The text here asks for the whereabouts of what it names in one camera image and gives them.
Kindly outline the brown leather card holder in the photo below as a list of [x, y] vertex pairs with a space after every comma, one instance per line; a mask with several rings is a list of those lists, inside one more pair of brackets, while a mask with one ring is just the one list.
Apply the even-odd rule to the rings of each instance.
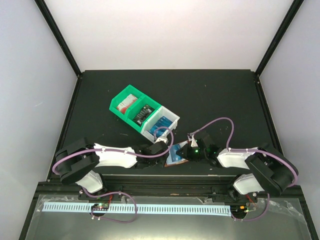
[[174, 144], [171, 149], [169, 150], [169, 156], [166, 159], [164, 167], [171, 167], [174, 165], [184, 164], [188, 162], [187, 159], [177, 155], [177, 151], [184, 147], [188, 142], [183, 141], [177, 144]]

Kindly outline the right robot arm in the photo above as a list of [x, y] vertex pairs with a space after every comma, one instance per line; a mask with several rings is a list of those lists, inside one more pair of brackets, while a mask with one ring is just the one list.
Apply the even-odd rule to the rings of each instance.
[[217, 169], [235, 168], [238, 173], [224, 186], [214, 185], [212, 194], [232, 203], [244, 202], [246, 195], [265, 192], [279, 197], [297, 183], [299, 172], [278, 150], [268, 143], [251, 148], [223, 147], [201, 130], [174, 146], [178, 158], [193, 163], [207, 163]]

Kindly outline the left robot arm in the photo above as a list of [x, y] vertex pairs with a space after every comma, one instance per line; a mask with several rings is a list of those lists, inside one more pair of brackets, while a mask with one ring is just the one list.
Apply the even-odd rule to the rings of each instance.
[[151, 145], [124, 148], [108, 147], [82, 138], [56, 152], [52, 172], [60, 177], [62, 184], [77, 184], [95, 199], [101, 200], [107, 195], [108, 188], [102, 174], [95, 169], [120, 167], [139, 170], [164, 166], [169, 153], [168, 140], [162, 137]]

